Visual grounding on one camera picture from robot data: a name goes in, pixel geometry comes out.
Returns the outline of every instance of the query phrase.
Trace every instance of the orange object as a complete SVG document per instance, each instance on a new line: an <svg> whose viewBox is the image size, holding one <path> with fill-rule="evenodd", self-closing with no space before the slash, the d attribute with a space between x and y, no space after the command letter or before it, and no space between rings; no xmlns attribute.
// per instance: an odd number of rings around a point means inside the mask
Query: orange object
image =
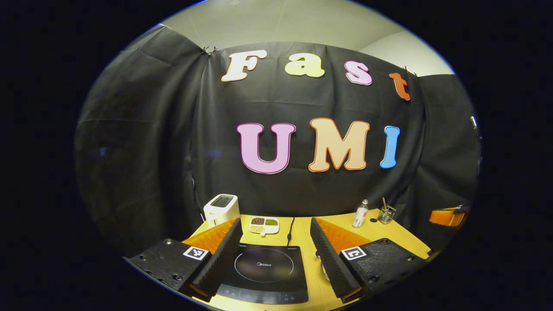
<svg viewBox="0 0 553 311"><path fill-rule="evenodd" d="M219 244L221 244L221 241L227 235L236 219L237 217L230 219L227 222L223 222L222 224L210 228L204 232L198 233L195 236L191 236L184 240L183 243L201 248L203 250L208 250L213 255L215 254L215 251L217 251Z"/></svg>
<svg viewBox="0 0 553 311"><path fill-rule="evenodd" d="M429 222L448 227L456 227L461 224L461 221L465 217L465 214L454 214L453 211L457 208L448 208L441 210L433 210L430 214Z"/></svg>
<svg viewBox="0 0 553 311"><path fill-rule="evenodd" d="M325 233L326 237L330 241L330 244L332 244L332 247L338 255L342 250L371 242L358 234L335 224L331 224L323 219L315 217L315 220L319 223L319 226L321 226L322 232Z"/></svg>

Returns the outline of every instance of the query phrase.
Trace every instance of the table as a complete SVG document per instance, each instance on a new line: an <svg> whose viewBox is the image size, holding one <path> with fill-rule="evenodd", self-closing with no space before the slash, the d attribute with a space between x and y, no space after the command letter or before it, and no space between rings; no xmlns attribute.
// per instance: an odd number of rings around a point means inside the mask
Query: table
<svg viewBox="0 0 553 311"><path fill-rule="evenodd" d="M351 223L355 217L355 213L321 216L319 218L331 222L344 229L350 230L359 234L371 241L382 239L384 237L396 242L401 247L412 252L413 254L423 258L428 258L430 248L422 241L415 237L407 229L403 228L397 222L392 221L388 224L383 224L380 221L371 222L370 219L378 217L379 210L372 209L367 212L365 222L359 228L354 228ZM280 222L280 230L276 234L267 234L261 237L260 234L252 233L248 230L248 224L254 215L241 215L242 231L244 235L240 240L241 243L256 244L256 245L273 245L286 246L288 239L286 238L292 223L292 217L276 217ZM221 295L215 295L211 298L208 305L228 310L255 310L255 311L285 311L285 310L305 310L305 311L321 311L332 310L342 307L343 304L339 298L336 298L330 282L324 278L321 272L321 260L315 256L315 245L310 235L311 217L296 217L292 226L292 239L290 246L295 245L301 248L301 257L304 262L305 278L307 281L307 292L309 301L298 304L261 304L251 303L241 300L236 300ZM208 229L207 223L204 222L193 234L196 235ZM201 305L206 303L197 300Z"/></svg>

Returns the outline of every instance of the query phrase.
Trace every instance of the white toaster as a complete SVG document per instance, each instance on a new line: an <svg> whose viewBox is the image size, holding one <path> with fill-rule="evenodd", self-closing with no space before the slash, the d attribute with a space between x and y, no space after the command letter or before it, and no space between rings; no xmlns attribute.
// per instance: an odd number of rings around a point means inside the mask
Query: white toaster
<svg viewBox="0 0 553 311"><path fill-rule="evenodd" d="M216 195L204 206L204 214L209 228L240 217L238 197L232 194Z"/></svg>

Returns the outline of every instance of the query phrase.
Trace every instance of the power cord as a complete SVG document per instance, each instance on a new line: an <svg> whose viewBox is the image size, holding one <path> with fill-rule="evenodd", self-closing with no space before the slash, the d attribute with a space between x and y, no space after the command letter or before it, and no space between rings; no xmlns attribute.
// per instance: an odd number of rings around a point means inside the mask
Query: power cord
<svg viewBox="0 0 553 311"><path fill-rule="evenodd" d="M286 243L286 246L290 246L290 240L292 239L292 226L294 224L294 220L296 220L296 217L292 218L292 223L290 224L290 231L288 232L288 243Z"/></svg>

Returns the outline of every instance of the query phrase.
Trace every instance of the ceiling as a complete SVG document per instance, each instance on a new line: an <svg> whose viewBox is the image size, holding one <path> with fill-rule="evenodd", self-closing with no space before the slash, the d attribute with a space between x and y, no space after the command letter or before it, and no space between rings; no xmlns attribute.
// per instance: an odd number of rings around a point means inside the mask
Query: ceiling
<svg viewBox="0 0 553 311"><path fill-rule="evenodd" d="M198 46L308 42L360 51L405 29L347 0L206 0L163 24Z"/></svg>

